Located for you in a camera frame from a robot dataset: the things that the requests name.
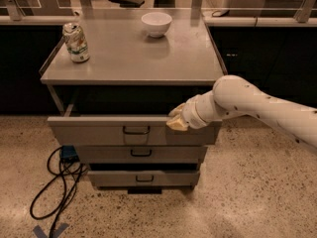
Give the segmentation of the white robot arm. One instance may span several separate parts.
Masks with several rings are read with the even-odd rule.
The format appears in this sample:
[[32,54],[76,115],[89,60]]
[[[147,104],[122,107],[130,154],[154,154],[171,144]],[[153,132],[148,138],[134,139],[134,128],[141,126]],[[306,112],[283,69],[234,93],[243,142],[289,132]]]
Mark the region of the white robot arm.
[[166,125],[177,131],[201,129],[216,120],[249,115],[317,151],[317,110],[270,96],[235,75],[220,77],[213,89],[195,95],[169,112]]

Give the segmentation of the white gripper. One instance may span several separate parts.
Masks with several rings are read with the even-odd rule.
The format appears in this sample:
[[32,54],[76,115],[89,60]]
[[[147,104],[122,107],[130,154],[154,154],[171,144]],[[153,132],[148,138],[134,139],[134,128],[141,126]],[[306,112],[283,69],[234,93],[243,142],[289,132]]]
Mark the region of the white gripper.
[[192,129],[206,127],[208,123],[200,117],[200,113],[198,112],[199,105],[203,103],[204,97],[202,95],[196,95],[188,99],[185,103],[179,104],[168,113],[168,116],[174,117],[166,122],[166,126],[175,131],[186,131],[188,127]]

